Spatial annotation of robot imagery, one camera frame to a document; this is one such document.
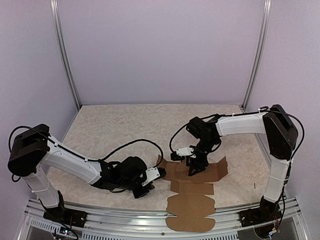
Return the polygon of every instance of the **black bracket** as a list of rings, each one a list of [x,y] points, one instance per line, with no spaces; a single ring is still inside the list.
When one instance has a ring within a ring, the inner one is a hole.
[[[274,212],[271,214],[265,214],[263,208],[249,208],[247,210],[239,212],[240,222],[242,227],[248,227],[252,225],[258,225],[274,221],[276,218],[280,219],[282,213],[280,207],[277,205]]]
[[[63,223],[67,226],[84,228],[88,215],[85,211],[66,208],[66,212],[69,217],[61,219],[60,221],[57,221],[56,218],[53,218],[53,216],[48,214],[46,211],[43,214],[43,218],[53,222]]]

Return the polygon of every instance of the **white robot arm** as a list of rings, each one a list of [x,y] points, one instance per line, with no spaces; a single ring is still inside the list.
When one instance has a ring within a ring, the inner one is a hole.
[[[173,151],[171,160],[180,161],[186,157],[189,176],[205,171],[209,165],[207,156],[221,145],[221,137],[235,134],[265,134],[268,140],[271,169],[264,196],[258,210],[242,212],[243,227],[260,224],[273,219],[273,214],[279,210],[278,202],[288,182],[293,152],[296,148],[298,130],[280,105],[270,109],[259,109],[255,113],[232,115],[216,114],[205,122],[194,117],[186,124],[186,130],[199,139],[196,146],[190,146]]]
[[[136,199],[148,194],[155,188],[153,181],[166,175],[163,168],[148,168],[137,156],[130,156],[122,162],[90,159],[64,146],[49,134],[49,127],[45,124],[20,128],[29,130],[15,137],[8,168],[15,176],[21,177],[40,199],[46,210],[44,217],[56,222],[69,224],[72,218],[74,226],[83,227],[87,214],[64,207],[62,194],[48,180],[42,164],[72,174],[99,189],[111,192],[114,189],[122,189],[120,192],[130,190]]]

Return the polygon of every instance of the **purple wall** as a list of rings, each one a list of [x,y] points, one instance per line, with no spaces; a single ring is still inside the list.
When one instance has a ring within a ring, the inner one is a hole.
[[[59,1],[83,104],[241,104],[263,0]]]
[[[311,239],[320,235],[320,2],[274,0],[249,110],[279,103],[305,127],[287,193],[300,205]]]
[[[0,239],[11,240],[31,195],[7,168],[8,137],[18,125],[46,123],[63,137],[76,114],[49,1],[0,2]]]

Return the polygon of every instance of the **beige work surface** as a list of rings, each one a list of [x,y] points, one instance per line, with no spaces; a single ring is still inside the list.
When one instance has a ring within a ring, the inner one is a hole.
[[[83,106],[70,127],[63,143],[91,158],[102,158],[115,148],[135,139],[156,142],[170,160],[169,140],[195,116],[241,113],[237,105],[198,104],[131,104]],[[222,137],[218,151],[208,155],[210,163],[227,157],[228,175],[214,183],[215,206],[229,207],[259,202],[267,185],[269,168],[252,134]],[[173,149],[197,144],[185,129],[173,141]],[[148,167],[154,166],[159,150],[147,142],[123,148],[108,161],[123,161],[129,156],[142,158]],[[50,168],[48,177],[60,190],[64,200],[78,204],[134,210],[165,210],[170,181],[154,182],[155,189],[147,196],[135,199],[131,191],[110,193],[97,189],[83,180]]]

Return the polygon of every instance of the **cardboard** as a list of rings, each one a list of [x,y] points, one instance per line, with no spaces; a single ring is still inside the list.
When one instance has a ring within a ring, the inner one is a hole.
[[[228,163],[227,158],[222,158],[217,163],[210,163],[205,171],[199,172],[193,176],[188,176],[189,167],[186,166],[185,161],[167,161],[162,160],[161,164],[158,166],[164,168],[166,171],[166,176],[163,178],[165,180],[175,180],[175,181],[185,181],[193,183],[211,183],[218,182],[224,176],[228,174]]]
[[[216,220],[212,218],[197,217],[167,217],[166,225],[178,232],[203,233],[210,231],[216,224]]]
[[[214,214],[215,200],[200,194],[178,194],[168,197],[166,211],[179,217],[204,218]]]
[[[214,194],[214,185],[228,174],[227,158],[210,163],[205,171],[188,176],[186,163],[162,160],[158,167],[165,168],[165,180],[171,180],[170,190],[178,193],[167,199],[167,212],[176,216],[165,219],[166,225],[179,232],[203,233],[210,231],[216,224],[212,218],[206,218],[216,212],[215,200],[205,195]]]
[[[171,181],[170,191],[177,194],[204,194],[213,195],[214,185],[212,183],[197,183],[190,181]]]
[[[216,224],[212,218],[205,218],[214,214],[215,200],[200,194],[178,194],[167,199],[167,212],[176,216],[165,219],[166,225],[178,232],[202,233],[210,231]]]

